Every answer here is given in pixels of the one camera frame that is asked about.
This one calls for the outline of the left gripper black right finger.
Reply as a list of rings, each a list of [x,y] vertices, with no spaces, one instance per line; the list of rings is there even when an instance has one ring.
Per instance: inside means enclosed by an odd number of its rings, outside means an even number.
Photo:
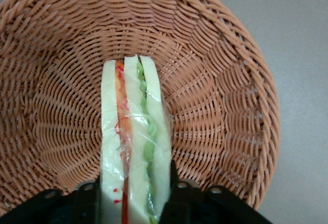
[[[171,192],[159,223],[270,223],[224,186],[202,191],[189,179],[180,179],[171,161]]]

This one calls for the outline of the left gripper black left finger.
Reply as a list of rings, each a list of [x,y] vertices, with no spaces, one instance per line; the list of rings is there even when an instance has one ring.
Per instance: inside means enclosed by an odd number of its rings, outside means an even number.
[[[20,223],[100,223],[99,179],[84,181],[69,194],[45,190],[22,204]]]

